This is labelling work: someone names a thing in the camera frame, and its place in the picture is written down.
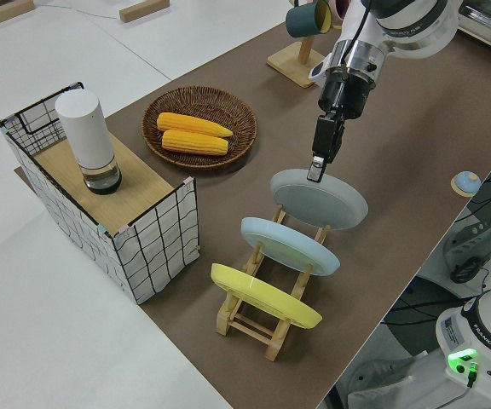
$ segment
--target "woven bowl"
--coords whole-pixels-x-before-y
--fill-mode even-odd
[[[162,132],[157,118],[174,112],[208,119],[233,131],[225,156],[170,152],[162,148]],[[166,92],[153,101],[142,120],[142,135],[147,145],[162,159],[195,170],[216,170],[244,156],[255,142],[257,119],[251,109],[227,91],[206,86],[190,86]]]

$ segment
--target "brown table mat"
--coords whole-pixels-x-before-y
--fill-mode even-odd
[[[314,49],[326,54],[337,36],[318,37]],[[321,89],[301,89],[266,64],[292,41],[278,26],[107,120],[175,186],[191,172],[145,145],[140,123],[150,102],[170,89],[202,84],[233,93],[257,115],[258,140],[243,168],[193,173],[200,259],[142,305],[236,408],[314,408],[465,206],[450,187],[452,176],[473,170],[484,177],[491,169],[491,49],[458,35],[427,60],[388,59],[363,116],[348,121],[343,147],[327,169],[364,195],[369,214],[359,227],[331,233],[326,241],[342,267],[333,276],[313,277],[303,297],[323,321],[309,331],[292,328],[275,363],[245,334],[217,335],[225,295],[211,282],[210,265],[241,268],[251,251],[240,236],[241,219],[270,218],[270,177],[311,161]],[[290,290],[296,275],[267,261],[258,277]]]

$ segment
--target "white table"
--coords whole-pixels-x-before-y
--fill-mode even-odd
[[[35,3],[0,24],[0,119],[76,81],[107,116],[282,22],[289,7],[176,0],[124,24],[73,8],[105,15],[136,2]],[[57,228],[17,165],[0,134],[0,407],[228,407]]]

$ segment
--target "yellow corn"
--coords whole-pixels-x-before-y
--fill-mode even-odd
[[[222,156],[228,152],[228,141],[183,130],[167,130],[162,135],[162,147],[172,152]]]
[[[165,130],[185,130],[187,132],[218,136],[220,138],[232,136],[232,130],[228,130],[220,124],[173,112],[160,113],[157,118],[157,128],[163,132]]]

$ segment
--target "white bottle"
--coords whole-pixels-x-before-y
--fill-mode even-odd
[[[56,99],[55,108],[88,189],[115,192],[122,175],[98,97],[87,89],[73,89]]]

